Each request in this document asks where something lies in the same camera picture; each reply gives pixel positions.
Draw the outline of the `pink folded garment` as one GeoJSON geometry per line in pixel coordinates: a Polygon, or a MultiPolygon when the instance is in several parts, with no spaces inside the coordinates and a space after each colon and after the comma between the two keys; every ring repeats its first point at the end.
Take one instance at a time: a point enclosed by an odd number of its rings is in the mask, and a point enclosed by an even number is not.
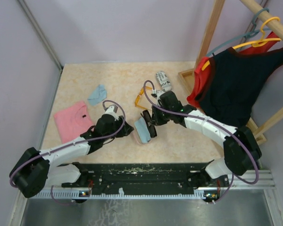
{"type": "Polygon", "coordinates": [[[94,125],[84,101],[56,112],[53,117],[63,144],[74,140],[94,125]]]}

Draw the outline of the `black sunglasses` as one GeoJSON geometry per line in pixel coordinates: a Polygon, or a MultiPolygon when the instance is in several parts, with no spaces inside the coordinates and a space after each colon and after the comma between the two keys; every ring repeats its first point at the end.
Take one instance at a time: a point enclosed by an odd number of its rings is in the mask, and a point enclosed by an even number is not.
{"type": "Polygon", "coordinates": [[[150,133],[150,137],[155,138],[157,136],[157,131],[155,129],[155,126],[152,125],[152,123],[151,123],[151,115],[150,115],[149,111],[148,110],[142,111],[141,116],[144,118],[144,120],[146,122],[146,126],[147,126],[147,129],[148,129],[148,132],[150,133]]]}

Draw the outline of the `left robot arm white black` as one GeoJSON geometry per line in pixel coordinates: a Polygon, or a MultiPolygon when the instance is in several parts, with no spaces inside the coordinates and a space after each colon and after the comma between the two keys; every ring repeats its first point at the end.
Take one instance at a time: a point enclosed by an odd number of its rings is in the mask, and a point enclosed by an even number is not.
{"type": "Polygon", "coordinates": [[[115,118],[106,113],[96,125],[70,142],[50,149],[27,149],[10,172],[10,183],[26,198],[37,195],[45,187],[85,186],[91,179],[87,168],[78,162],[66,162],[89,155],[102,148],[109,139],[126,137],[133,130],[123,116],[115,118]]]}

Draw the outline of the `yellow hanger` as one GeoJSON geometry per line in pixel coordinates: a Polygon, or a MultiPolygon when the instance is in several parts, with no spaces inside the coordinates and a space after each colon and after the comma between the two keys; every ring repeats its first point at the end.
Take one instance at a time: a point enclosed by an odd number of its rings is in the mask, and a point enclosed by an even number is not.
{"type": "Polygon", "coordinates": [[[248,42],[245,42],[245,43],[236,45],[236,46],[233,47],[233,49],[242,48],[242,47],[244,47],[244,46],[247,46],[247,45],[250,45],[250,44],[251,44],[251,45],[252,45],[252,44],[256,44],[256,43],[259,43],[259,42],[264,42],[264,41],[267,42],[267,38],[264,39],[264,37],[265,37],[265,31],[269,31],[270,29],[269,29],[269,28],[264,28],[264,27],[267,25],[267,23],[269,23],[269,22],[272,21],[272,20],[277,20],[277,21],[279,21],[279,22],[281,21],[281,19],[280,19],[279,17],[277,17],[277,16],[271,17],[270,19],[266,20],[266,21],[262,24],[262,26],[260,27],[259,32],[262,33],[262,36],[261,36],[261,38],[260,38],[259,40],[248,41],[248,42]]]}

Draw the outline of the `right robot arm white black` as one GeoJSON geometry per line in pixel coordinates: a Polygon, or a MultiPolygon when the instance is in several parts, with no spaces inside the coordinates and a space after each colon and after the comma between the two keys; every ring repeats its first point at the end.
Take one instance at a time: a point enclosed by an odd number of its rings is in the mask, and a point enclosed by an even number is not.
{"type": "Polygon", "coordinates": [[[248,127],[226,125],[191,105],[182,105],[172,91],[153,90],[151,95],[156,99],[152,106],[152,125],[160,126],[172,121],[200,132],[223,148],[223,157],[211,161],[204,168],[201,174],[204,185],[212,186],[218,177],[226,174],[242,176],[246,171],[258,168],[257,161],[262,152],[248,127]]]}

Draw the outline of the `orange sunglasses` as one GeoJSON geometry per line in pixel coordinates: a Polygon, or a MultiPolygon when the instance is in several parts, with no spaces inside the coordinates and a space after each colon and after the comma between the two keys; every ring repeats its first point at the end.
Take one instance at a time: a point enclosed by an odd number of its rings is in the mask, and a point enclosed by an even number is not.
{"type": "Polygon", "coordinates": [[[142,109],[142,110],[149,110],[151,111],[152,104],[148,101],[146,98],[145,94],[148,95],[149,99],[155,103],[156,99],[151,95],[152,94],[152,88],[146,86],[146,92],[144,92],[144,89],[142,88],[137,95],[135,101],[134,101],[134,106],[142,109]]]}

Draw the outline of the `teal hanger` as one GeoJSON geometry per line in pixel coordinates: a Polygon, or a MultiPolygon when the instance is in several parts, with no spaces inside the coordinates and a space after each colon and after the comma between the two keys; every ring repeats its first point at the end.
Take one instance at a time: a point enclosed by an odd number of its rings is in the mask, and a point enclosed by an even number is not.
{"type": "Polygon", "coordinates": [[[258,19],[259,14],[261,14],[261,13],[264,12],[264,11],[269,12],[269,8],[263,8],[263,9],[261,9],[259,12],[257,12],[257,13],[253,16],[253,18],[252,18],[252,20],[251,20],[251,23],[250,23],[250,24],[252,25],[252,29],[251,29],[249,32],[246,32],[246,33],[244,33],[244,34],[240,34],[240,35],[238,35],[238,36],[235,36],[235,37],[232,38],[232,39],[229,39],[229,40],[223,42],[222,44],[220,44],[219,46],[215,47],[215,48],[212,49],[210,52],[208,52],[208,53],[206,54],[206,57],[209,57],[209,56],[211,56],[211,55],[214,55],[214,53],[215,53],[217,50],[219,50],[220,48],[222,48],[222,47],[224,47],[224,46],[226,46],[226,45],[228,45],[228,44],[231,44],[232,42],[234,42],[234,41],[236,41],[236,40],[238,40],[238,39],[245,38],[245,40],[247,40],[247,39],[249,39],[249,38],[252,38],[252,37],[256,36],[256,35],[259,33],[259,30],[258,30],[258,29],[256,30],[256,27],[257,27],[257,22],[256,22],[256,21],[257,21],[257,19],[258,19]]]}

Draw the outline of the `newspaper print glasses case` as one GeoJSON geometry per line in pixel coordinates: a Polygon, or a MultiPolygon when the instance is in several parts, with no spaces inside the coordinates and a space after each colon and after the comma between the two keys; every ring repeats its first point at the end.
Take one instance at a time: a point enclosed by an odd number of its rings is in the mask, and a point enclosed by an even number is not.
{"type": "Polygon", "coordinates": [[[155,74],[157,82],[165,92],[172,90],[172,84],[164,71],[159,71],[155,74]]]}

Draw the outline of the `navy tank top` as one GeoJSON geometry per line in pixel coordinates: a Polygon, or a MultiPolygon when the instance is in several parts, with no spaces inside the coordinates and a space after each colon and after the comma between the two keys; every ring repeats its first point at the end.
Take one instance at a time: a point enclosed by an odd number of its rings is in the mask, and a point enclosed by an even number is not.
{"type": "Polygon", "coordinates": [[[283,65],[283,47],[243,55],[233,48],[209,59],[207,84],[196,97],[203,112],[226,125],[245,126],[269,76],[283,65]]]}

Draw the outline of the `red tank top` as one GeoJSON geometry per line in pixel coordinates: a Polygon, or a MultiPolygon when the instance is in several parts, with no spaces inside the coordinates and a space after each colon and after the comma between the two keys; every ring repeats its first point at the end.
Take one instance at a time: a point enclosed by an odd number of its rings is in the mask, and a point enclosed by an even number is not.
{"type": "MultiPolygon", "coordinates": [[[[269,49],[275,45],[278,40],[269,41],[267,44],[260,46],[260,47],[253,47],[250,46],[246,49],[239,51],[239,53],[243,55],[251,55],[255,53],[265,53],[269,51],[269,49]]],[[[203,57],[200,62],[198,63],[196,69],[194,70],[194,88],[191,94],[187,97],[187,101],[190,105],[200,108],[200,104],[196,97],[201,94],[204,90],[208,77],[211,71],[211,66],[209,65],[209,57],[203,57]]]]}

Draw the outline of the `light blue cleaning cloth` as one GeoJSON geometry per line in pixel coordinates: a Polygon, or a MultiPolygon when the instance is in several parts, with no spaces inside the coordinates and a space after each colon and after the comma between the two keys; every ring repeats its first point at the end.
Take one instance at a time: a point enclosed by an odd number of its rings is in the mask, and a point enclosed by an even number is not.
{"type": "Polygon", "coordinates": [[[147,144],[151,141],[150,132],[148,131],[146,121],[143,117],[140,117],[134,122],[134,126],[137,130],[138,136],[142,144],[147,144]]]}

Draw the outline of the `pink glasses case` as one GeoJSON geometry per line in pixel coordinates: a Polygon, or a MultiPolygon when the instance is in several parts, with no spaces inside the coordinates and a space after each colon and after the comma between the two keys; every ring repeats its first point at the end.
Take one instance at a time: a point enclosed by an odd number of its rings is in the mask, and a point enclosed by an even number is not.
{"type": "Polygon", "coordinates": [[[140,136],[138,133],[133,133],[133,137],[135,141],[140,145],[145,145],[151,142],[151,138],[146,135],[140,136]]]}

